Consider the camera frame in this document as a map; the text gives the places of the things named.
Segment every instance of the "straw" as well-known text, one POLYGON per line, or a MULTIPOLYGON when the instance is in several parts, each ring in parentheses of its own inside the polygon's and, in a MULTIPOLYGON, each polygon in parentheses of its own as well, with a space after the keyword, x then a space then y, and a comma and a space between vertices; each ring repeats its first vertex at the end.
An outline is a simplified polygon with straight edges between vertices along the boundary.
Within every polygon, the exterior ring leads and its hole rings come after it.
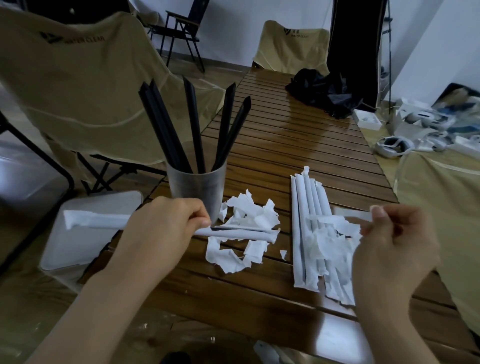
POLYGON ((179 168, 178 155, 175 153, 170 138, 168 138, 168 132, 166 131, 165 124, 161 120, 158 109, 154 107, 154 97, 145 82, 142 83, 142 86, 138 91, 138 95, 142 100, 145 111, 155 131, 155 135, 160 143, 160 146, 162 147, 163 153, 165 154, 165 159, 172 167, 179 168))
POLYGON ((228 129, 230 127, 230 118, 232 116, 233 101, 235 98, 235 83, 232 83, 225 91, 223 101, 222 120, 220 122, 220 132, 218 133, 218 144, 216 146, 215 162, 219 159, 225 141, 227 139, 228 129))
POLYGON ((185 173, 193 173, 190 163, 188 162, 188 158, 185 154, 185 151, 183 150, 183 147, 181 146, 180 139, 177 135, 177 132, 175 131, 175 127, 173 126, 172 120, 170 119, 167 108, 165 107, 165 103, 163 102, 162 96, 160 94, 160 91, 158 90, 158 87, 156 86, 154 79, 152 79, 152 81, 150 82, 150 92, 154 97, 155 104, 158 108, 158 111, 160 112, 160 115, 163 117, 163 122, 168 132, 167 135, 169 135, 173 147, 175 148, 177 155, 180 159, 180 165, 174 168, 181 170, 185 173))
POLYGON ((222 151, 220 153, 220 158, 215 161, 212 171, 220 168, 226 162, 228 154, 232 149, 235 139, 237 139, 237 135, 239 134, 240 129, 243 123, 245 122, 245 119, 247 118, 247 115, 251 107, 252 107, 252 100, 250 99, 250 96, 247 96, 244 99, 242 105, 240 106, 240 110, 237 113, 237 116, 235 117, 235 120, 232 124, 232 127, 230 128, 230 131, 228 132, 227 140, 225 141, 225 145, 223 146, 222 151))
POLYGON ((187 96, 188 114, 190 116, 190 128, 192 129, 193 147, 195 148, 195 158, 197 160, 197 169, 199 174, 206 172, 204 150, 202 147, 202 136, 200 134, 200 123, 198 122, 197 97, 192 83, 183 78, 185 94, 187 96))

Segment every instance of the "person's left hand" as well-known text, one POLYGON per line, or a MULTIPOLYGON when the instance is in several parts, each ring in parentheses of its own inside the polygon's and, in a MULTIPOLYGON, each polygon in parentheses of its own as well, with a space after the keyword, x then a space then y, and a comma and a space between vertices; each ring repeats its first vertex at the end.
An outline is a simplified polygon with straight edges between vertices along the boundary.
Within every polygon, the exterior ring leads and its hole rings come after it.
POLYGON ((210 224, 201 200, 157 197, 132 214, 102 274, 150 292, 180 261, 193 233, 210 224))

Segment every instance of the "slatted tabletop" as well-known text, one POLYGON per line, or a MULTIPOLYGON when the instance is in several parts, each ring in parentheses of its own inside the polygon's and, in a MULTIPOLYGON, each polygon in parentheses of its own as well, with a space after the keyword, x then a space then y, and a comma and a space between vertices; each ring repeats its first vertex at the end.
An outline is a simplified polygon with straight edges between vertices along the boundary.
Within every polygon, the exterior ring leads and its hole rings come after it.
MULTIPOLYGON (((350 118, 336 120, 290 97, 290 75, 260 70, 237 87, 232 119, 246 96, 252 109, 228 158, 224 200, 248 188, 257 204, 270 198, 281 233, 263 264, 224 274, 205 259, 207 239, 194 237, 179 265, 159 284, 145 305, 290 347, 341 363, 372 363, 370 349, 352 309, 320 293, 293 288, 290 175, 310 166, 332 205, 368 210, 397 202, 361 131, 350 118), (287 250, 286 261, 280 250, 287 250)), ((204 130, 215 142, 220 116, 204 130)), ((170 196, 161 182, 145 200, 170 196)), ((119 236, 86 271, 82 282, 103 269, 119 236)), ((247 241, 223 245, 242 255, 247 241)), ((437 273, 415 292, 412 321, 435 354, 447 363, 477 363, 479 350, 437 273)))

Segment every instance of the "folding chair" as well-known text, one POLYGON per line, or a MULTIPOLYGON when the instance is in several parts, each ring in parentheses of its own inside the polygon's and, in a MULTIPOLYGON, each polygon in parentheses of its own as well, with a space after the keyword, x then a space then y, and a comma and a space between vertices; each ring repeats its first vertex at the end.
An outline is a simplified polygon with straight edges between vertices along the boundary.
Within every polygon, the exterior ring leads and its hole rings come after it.
MULTIPOLYGON (((183 81, 131 14, 74 27, 0 7, 0 33, 2 83, 88 194, 111 191, 112 182, 138 170, 166 175, 154 168, 165 156, 138 96, 143 81, 155 79, 180 141, 192 139, 183 81), (104 162, 100 171, 87 156, 104 162), (120 170, 107 179, 110 164, 120 170)), ((225 91, 195 91, 203 130, 222 108, 225 91)))
POLYGON ((204 17, 208 2, 209 0, 193 0, 192 8, 190 9, 188 17, 184 17, 182 15, 175 14, 174 12, 167 11, 167 20, 165 21, 165 26, 149 25, 150 40, 152 39, 153 34, 163 36, 162 44, 159 51, 160 56, 162 55, 165 37, 169 36, 172 38, 172 42, 170 43, 170 50, 168 51, 167 67, 168 63, 170 62, 170 57, 172 55, 173 41, 175 40, 175 38, 178 38, 184 39, 187 42, 188 50, 190 51, 193 62, 195 62, 195 57, 193 56, 189 41, 193 43, 193 46, 195 47, 195 50, 197 52, 198 61, 200 62, 200 66, 202 67, 202 72, 205 72, 204 63, 202 61, 202 57, 200 57, 200 53, 198 52, 197 48, 197 42, 199 42, 200 40, 196 37, 196 34, 198 32, 198 28, 200 27, 200 22, 204 17), (168 28, 168 21, 170 17, 175 18, 174 29, 168 28))
POLYGON ((29 234, 7 255, 3 262, 0 262, 0 275, 3 274, 10 264, 24 251, 37 236, 48 226, 49 221, 56 215, 57 210, 66 200, 72 198, 75 194, 75 182, 73 177, 63 168, 60 164, 54 161, 47 153, 32 143, 25 135, 23 135, 18 129, 9 123, 7 118, 0 111, 0 134, 4 132, 12 133, 18 140, 20 140, 25 146, 30 148, 45 162, 51 165, 58 173, 64 176, 68 182, 67 190, 60 196, 55 205, 46 213, 42 219, 33 227, 29 234))

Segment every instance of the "plastic cup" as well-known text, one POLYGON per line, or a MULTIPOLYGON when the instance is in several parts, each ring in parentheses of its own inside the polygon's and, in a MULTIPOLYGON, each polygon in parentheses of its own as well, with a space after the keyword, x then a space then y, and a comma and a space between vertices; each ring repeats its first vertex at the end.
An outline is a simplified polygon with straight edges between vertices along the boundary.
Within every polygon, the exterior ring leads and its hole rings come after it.
MULTIPOLYGON (((205 167, 210 171, 215 161, 216 145, 209 143, 203 138, 205 167)), ((173 198, 199 198, 203 201, 205 208, 214 223, 220 212, 220 205, 223 200, 223 188, 225 186, 225 174, 227 163, 213 172, 203 174, 196 173, 195 152, 192 143, 183 145, 185 154, 193 169, 193 174, 176 170, 167 163, 167 176, 170 191, 173 198)))

